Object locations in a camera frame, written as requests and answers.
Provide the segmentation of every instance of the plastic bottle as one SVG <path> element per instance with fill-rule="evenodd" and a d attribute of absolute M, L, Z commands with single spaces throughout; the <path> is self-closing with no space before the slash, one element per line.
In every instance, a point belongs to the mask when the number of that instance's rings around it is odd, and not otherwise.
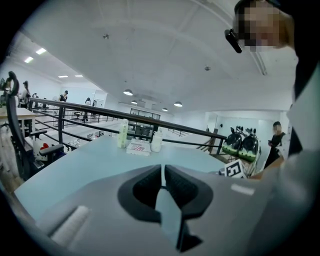
<path fill-rule="evenodd" d="M 153 134 L 154 135 L 151 142 L 151 150 L 153 152 L 160 152 L 162 144 L 162 132 L 154 131 Z"/>
<path fill-rule="evenodd" d="M 129 123 L 127 119 L 123 119 L 122 124 L 120 125 L 117 146 L 118 148 L 125 148 L 127 142 L 127 134 L 129 129 Z"/>

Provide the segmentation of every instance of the table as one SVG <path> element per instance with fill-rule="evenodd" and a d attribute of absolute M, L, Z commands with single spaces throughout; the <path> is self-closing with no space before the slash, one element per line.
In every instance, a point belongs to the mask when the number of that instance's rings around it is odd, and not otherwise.
<path fill-rule="evenodd" d="M 156 164 L 179 165 L 205 173 L 224 167 L 223 162 L 199 149 L 166 144 L 159 153 L 134 155 L 118 148 L 117 138 L 102 136 L 53 162 L 14 193 L 37 221 L 45 210 L 92 181 Z"/>
<path fill-rule="evenodd" d="M 23 108 L 23 107 L 17 107 L 16 108 L 16 115 L 18 120 L 32 120 L 32 127 L 36 127 L 36 113 L 31 112 L 30 110 Z M 2 122 L 7 122 L 8 121 L 8 115 L 7 115 L 7 108 L 2 107 L 0 108 L 0 123 Z M 22 122 L 22 134 L 23 137 L 25 136 L 25 126 L 24 123 Z M 3 167 L 5 170 L 9 171 L 9 165 L 6 161 L 6 155 L 5 151 L 2 150 L 2 139 L 1 139 L 1 129 L 0 129 L 0 158 L 1 161 L 3 161 Z"/>

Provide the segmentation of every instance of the black metal railing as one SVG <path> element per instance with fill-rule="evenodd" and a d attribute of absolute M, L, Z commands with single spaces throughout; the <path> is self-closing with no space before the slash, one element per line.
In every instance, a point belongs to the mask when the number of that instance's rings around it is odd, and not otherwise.
<path fill-rule="evenodd" d="M 55 108 L 47 108 L 46 109 L 46 110 L 52 110 L 52 114 L 51 114 L 48 111 L 40 111 L 39 108 L 32 108 L 33 102 L 46 104 L 47 106 L 55 106 Z M 158 128 L 162 127 L 162 128 L 167 128 L 170 131 L 174 130 L 173 133 L 177 132 L 179 135 L 182 135 L 182 136 L 183 136 L 183 134 L 196 134 L 196 135 L 207 136 L 211 139 L 212 138 L 220 139 L 219 146 L 216 146 L 213 144 L 207 145 L 207 144 L 201 144 L 201 143 L 163 139 L 164 142 L 217 148 L 217 154 L 219 154 L 220 149 L 223 144 L 223 141 L 226 139 L 226 137 L 222 136 L 222 135 L 218 135 L 218 134 L 214 134 L 214 133 L 207 132 L 204 130 L 199 130 L 199 129 L 183 126 L 180 124 L 160 121 L 157 119 L 147 118 L 144 116 L 114 111 L 114 110 L 105 109 L 105 108 L 80 105 L 80 104 L 74 104 L 74 103 L 63 102 L 63 101 L 53 101 L 53 100 L 47 100 L 47 99 L 30 98 L 30 103 L 29 103 L 28 108 L 29 108 L 29 110 L 31 110 L 35 113 L 39 113 L 40 115 L 37 115 L 37 117 L 47 116 L 47 117 L 53 118 L 52 121 L 42 121 L 37 118 L 36 124 L 41 124 L 46 127 L 46 128 L 42 128 L 42 129 L 52 129 L 54 131 L 57 131 L 58 132 L 58 139 L 53 138 L 52 136 L 47 135 L 46 133 L 44 135 L 47 136 L 48 138 L 60 143 L 60 144 L 63 144 L 67 147 L 70 147 L 72 150 L 76 149 L 76 147 L 63 141 L 63 134 L 72 136 L 72 137 L 80 139 L 80 140 L 88 141 L 88 142 L 91 141 L 91 139 L 77 135 L 77 134 L 70 133 L 70 132 L 64 130 L 65 126 L 78 125 L 78 126 L 91 128 L 94 130 L 100 130 L 100 131 L 104 131 L 104 132 L 118 134 L 119 133 L 118 130 L 108 129 L 105 127 L 98 127 L 98 126 L 93 126 L 91 124 L 88 124 L 88 123 L 99 123 L 101 121 L 102 122 L 117 121 L 118 119 L 120 119 L 120 120 L 127 119 L 127 120 L 133 121 L 133 122 L 140 122 L 143 124 L 152 125 L 153 130 L 152 130 L 151 136 L 145 136 L 145 135 L 140 135 L 140 134 L 135 134 L 135 133 L 128 133 L 128 136 L 131 136 L 134 138 L 141 138 L 141 139 L 150 140 L 150 142 L 153 139 L 154 131 L 158 131 Z M 73 114 L 66 114 L 66 111 L 67 112 L 68 111 L 81 112 L 81 113 L 96 115 L 97 117 L 94 117 L 94 119 L 97 119 L 97 120 L 96 120 L 96 122 L 95 121 L 91 121 L 91 122 L 87 121 L 86 122 L 86 120 L 84 120 L 83 122 L 81 122 L 81 121 L 79 122 L 79 120 L 74 120 L 74 119 L 72 120 L 71 118 L 66 118 L 66 117 L 77 116 L 77 115 L 74 113 Z M 49 123 L 56 123 L 56 122 L 57 122 L 57 127 L 49 124 Z"/>
<path fill-rule="evenodd" d="M 179 135 L 179 137 L 187 136 L 189 133 L 181 130 L 175 130 L 175 129 L 168 129 L 169 132 L 172 132 L 173 134 Z"/>

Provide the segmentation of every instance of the white wall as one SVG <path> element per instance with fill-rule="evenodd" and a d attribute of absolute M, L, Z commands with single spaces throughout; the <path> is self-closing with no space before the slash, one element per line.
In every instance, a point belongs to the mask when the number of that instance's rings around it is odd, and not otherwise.
<path fill-rule="evenodd" d="M 61 84 L 45 76 L 32 72 L 14 62 L 6 61 L 0 66 L 0 79 L 6 80 L 8 72 L 13 71 L 19 81 L 19 92 L 21 93 L 24 81 L 28 81 L 30 94 L 37 93 L 40 99 L 47 98 L 52 100 L 54 96 L 60 95 Z"/>
<path fill-rule="evenodd" d="M 207 118 L 208 116 L 204 111 L 189 111 L 175 114 L 172 123 L 205 131 Z"/>
<path fill-rule="evenodd" d="M 62 86 L 60 90 L 60 94 L 63 94 L 65 91 L 68 91 L 68 99 L 67 102 L 75 103 L 75 104 L 82 104 L 86 103 L 86 99 L 90 98 L 91 103 L 93 102 L 93 98 L 95 96 L 96 90 L 90 88 L 76 88 L 76 87 L 69 87 L 69 86 Z"/>
<path fill-rule="evenodd" d="M 282 131 L 284 133 L 288 132 L 288 126 L 289 126 L 289 118 L 287 117 L 287 112 L 281 112 L 280 113 L 280 123 L 281 123 L 281 127 L 282 127 Z"/>
<path fill-rule="evenodd" d="M 60 94 L 63 94 L 65 90 L 68 91 L 67 101 L 75 104 L 85 104 L 86 99 L 90 98 L 91 104 L 94 99 L 97 99 L 103 101 L 103 106 L 107 97 L 107 93 L 89 81 L 64 83 L 61 86 Z"/>
<path fill-rule="evenodd" d="M 220 117 L 280 120 L 280 111 L 215 111 Z"/>
<path fill-rule="evenodd" d="M 114 111 L 119 111 L 119 112 L 128 113 L 128 114 L 130 114 L 131 112 L 131 108 L 129 106 L 119 104 L 119 100 L 113 97 L 109 93 L 106 96 L 104 108 L 108 110 L 114 110 Z"/>
<path fill-rule="evenodd" d="M 214 132 L 216 128 L 216 122 L 218 115 L 215 112 L 206 112 L 207 118 L 207 127 L 209 128 L 210 132 Z"/>

